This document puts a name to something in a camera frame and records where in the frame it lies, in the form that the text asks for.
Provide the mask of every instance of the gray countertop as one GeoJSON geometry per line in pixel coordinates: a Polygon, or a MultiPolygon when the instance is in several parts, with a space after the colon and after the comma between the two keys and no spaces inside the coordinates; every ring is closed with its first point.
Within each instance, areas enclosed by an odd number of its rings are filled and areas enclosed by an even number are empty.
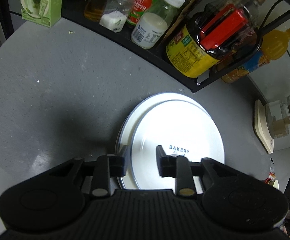
{"type": "Polygon", "coordinates": [[[73,157],[112,153],[131,110],[167,91],[209,112],[227,165],[267,177],[270,155],[254,134],[254,98],[247,90],[218,80],[193,94],[127,49],[65,19],[50,29],[26,22],[0,48],[0,170],[16,183],[73,157]]]}

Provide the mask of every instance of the latte cup image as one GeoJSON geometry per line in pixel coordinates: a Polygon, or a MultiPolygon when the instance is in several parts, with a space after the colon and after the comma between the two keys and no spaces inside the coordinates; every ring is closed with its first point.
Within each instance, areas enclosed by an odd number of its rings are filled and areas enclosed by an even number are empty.
{"type": "Polygon", "coordinates": [[[38,15],[41,7],[41,0],[24,0],[26,10],[30,15],[38,15]]]}

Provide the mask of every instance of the salt shaker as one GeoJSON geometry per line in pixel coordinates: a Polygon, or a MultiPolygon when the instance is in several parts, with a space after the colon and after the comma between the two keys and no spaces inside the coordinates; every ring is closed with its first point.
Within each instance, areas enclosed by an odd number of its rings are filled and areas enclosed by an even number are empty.
{"type": "Polygon", "coordinates": [[[120,32],[133,6],[134,0],[108,0],[100,25],[115,33],[120,32]]]}

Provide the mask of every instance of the white salt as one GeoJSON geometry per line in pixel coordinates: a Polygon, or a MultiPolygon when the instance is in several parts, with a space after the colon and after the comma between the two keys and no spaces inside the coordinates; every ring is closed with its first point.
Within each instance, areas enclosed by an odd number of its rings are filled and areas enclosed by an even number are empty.
{"type": "Polygon", "coordinates": [[[100,20],[100,25],[115,33],[118,33],[123,29],[126,20],[127,17],[124,14],[120,11],[114,11],[104,14],[100,20]]]}

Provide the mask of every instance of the white plate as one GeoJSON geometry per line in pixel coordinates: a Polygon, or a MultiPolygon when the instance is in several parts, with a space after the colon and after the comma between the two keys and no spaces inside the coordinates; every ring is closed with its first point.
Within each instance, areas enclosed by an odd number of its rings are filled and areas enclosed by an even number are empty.
{"type": "MultiPolygon", "coordinates": [[[[145,113],[147,113],[148,110],[150,110],[151,108],[156,106],[157,104],[160,104],[162,102],[169,101],[169,100],[183,100],[186,102],[190,102],[190,103],[196,105],[197,107],[199,107],[200,109],[202,109],[202,111],[204,111],[209,116],[207,111],[200,104],[198,104],[195,100],[193,100],[187,96],[177,94],[177,93],[160,93],[160,94],[150,96],[150,97],[146,98],[144,101],[142,101],[141,103],[139,103],[135,107],[135,109],[129,114],[129,116],[126,118],[126,120],[121,128],[119,137],[117,138],[115,154],[119,153],[119,151],[121,150],[123,145],[131,145],[134,130],[135,130],[138,122],[143,117],[143,115],[145,113]]],[[[119,182],[120,182],[122,188],[138,189],[138,187],[137,187],[137,185],[132,177],[132,170],[131,170],[130,165],[127,167],[126,176],[123,178],[120,178],[119,182]]]]}
{"type": "MultiPolygon", "coordinates": [[[[219,131],[209,115],[196,105],[179,100],[160,103],[139,122],[132,139],[132,171],[140,189],[175,188],[175,179],[159,176],[156,146],[167,155],[183,155],[189,161],[204,157],[224,163],[224,147],[219,131]]],[[[197,193],[203,190],[195,178],[197,193]]]]}

